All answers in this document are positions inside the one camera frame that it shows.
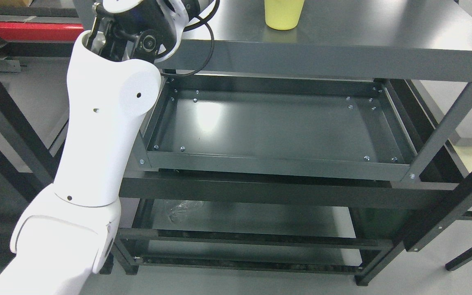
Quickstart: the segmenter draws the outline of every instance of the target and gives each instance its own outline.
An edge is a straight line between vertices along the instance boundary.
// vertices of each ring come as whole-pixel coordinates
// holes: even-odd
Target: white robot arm
[[[16,257],[0,274],[0,295],[75,295],[99,272],[118,230],[133,142],[159,94],[153,62],[176,51],[186,24],[210,2],[94,5],[94,28],[75,41],[67,74],[70,122],[61,162],[13,231]]]

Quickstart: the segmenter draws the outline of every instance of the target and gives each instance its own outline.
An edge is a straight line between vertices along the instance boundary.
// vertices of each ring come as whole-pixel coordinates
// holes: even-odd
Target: top shelf surface
[[[308,0],[298,26],[265,24],[263,0],[221,0],[216,40],[472,51],[472,17],[452,0]],[[210,39],[193,30],[186,39]]]
[[[209,24],[206,70],[472,81],[472,17],[452,0],[308,0],[288,31],[266,26],[263,0],[221,0]],[[186,32],[159,67],[197,69],[209,39],[204,27]]]

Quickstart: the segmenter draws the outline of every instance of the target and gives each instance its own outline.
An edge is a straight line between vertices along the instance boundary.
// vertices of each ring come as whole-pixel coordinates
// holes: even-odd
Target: yellow cup
[[[298,25],[304,0],[265,0],[265,22],[276,30],[290,30]]]

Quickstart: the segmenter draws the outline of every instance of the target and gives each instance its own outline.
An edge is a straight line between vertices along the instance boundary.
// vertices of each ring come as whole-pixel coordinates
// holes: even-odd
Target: red shelf
[[[81,24],[0,22],[0,37],[7,41],[75,41],[83,31]]]

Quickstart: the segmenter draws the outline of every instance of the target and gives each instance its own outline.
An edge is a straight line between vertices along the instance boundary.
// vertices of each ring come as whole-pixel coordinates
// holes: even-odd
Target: plastic bag
[[[191,212],[200,209],[204,205],[202,200],[165,200],[165,215],[172,223],[180,223],[187,220]]]

